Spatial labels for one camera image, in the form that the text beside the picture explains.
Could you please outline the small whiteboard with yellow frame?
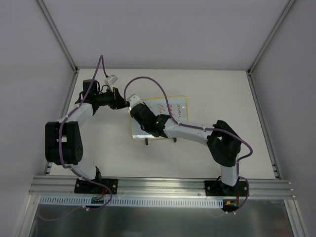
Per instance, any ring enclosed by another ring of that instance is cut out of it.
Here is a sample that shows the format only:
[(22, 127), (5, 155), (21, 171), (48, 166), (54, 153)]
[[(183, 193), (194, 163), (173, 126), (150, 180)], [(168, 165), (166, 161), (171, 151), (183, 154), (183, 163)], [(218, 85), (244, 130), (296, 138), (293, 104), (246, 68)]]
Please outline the small whiteboard with yellow frame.
[[(167, 104), (164, 97), (141, 99), (149, 109), (156, 115), (168, 115)], [(172, 116), (176, 120), (188, 121), (188, 106), (187, 98), (185, 95), (170, 96), (168, 97), (169, 108)], [(159, 140), (162, 137), (154, 137), (153, 135), (143, 131), (140, 125), (133, 118), (130, 118), (131, 136), (134, 141), (142, 140)]]

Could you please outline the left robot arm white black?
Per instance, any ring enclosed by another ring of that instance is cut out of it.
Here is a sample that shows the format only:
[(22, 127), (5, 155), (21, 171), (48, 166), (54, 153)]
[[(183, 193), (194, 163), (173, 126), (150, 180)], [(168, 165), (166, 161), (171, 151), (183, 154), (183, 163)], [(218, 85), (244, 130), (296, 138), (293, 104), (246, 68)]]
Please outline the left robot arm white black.
[(108, 106), (113, 110), (128, 107), (119, 90), (113, 87), (117, 78), (111, 75), (102, 87), (96, 80), (83, 81), (83, 91), (73, 109), (58, 121), (45, 125), (45, 158), (48, 162), (71, 170), (80, 180), (86, 181), (86, 188), (97, 193), (103, 187), (98, 167), (83, 160), (83, 144), (80, 127), (92, 118), (100, 107)]

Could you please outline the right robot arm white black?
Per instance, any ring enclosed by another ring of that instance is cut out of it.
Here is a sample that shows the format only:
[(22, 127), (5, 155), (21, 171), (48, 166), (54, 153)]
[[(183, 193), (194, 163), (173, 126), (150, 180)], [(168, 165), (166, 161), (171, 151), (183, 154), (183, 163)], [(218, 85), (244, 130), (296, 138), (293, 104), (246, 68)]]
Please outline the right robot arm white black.
[(231, 196), (237, 192), (236, 162), (241, 150), (241, 141), (226, 122), (218, 120), (214, 131), (200, 129), (196, 123), (183, 126), (174, 122), (170, 115), (156, 116), (144, 103), (131, 106), (129, 113), (143, 131), (154, 137), (180, 138), (207, 146), (211, 156), (221, 167), (222, 193)]

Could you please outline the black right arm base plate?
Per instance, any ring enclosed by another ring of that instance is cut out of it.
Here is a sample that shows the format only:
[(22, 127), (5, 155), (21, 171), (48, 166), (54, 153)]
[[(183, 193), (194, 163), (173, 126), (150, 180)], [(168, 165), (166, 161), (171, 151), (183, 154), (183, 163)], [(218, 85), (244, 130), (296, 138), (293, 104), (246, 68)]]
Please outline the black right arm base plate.
[(207, 197), (246, 197), (249, 187), (246, 181), (237, 181), (234, 186), (229, 186), (222, 181), (206, 180), (204, 181), (204, 189)]

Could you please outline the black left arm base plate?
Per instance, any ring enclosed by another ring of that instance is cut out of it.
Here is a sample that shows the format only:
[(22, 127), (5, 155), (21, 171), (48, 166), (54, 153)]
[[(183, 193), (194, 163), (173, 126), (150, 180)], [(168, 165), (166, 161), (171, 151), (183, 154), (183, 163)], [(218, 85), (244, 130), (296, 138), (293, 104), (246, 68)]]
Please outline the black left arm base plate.
[(113, 195), (116, 195), (118, 191), (118, 184), (119, 180), (113, 178), (102, 178), (101, 185), (96, 185), (88, 181), (77, 179), (74, 188), (74, 193), (101, 194), (103, 191), (105, 191), (105, 194), (110, 194), (109, 191), (111, 191)]

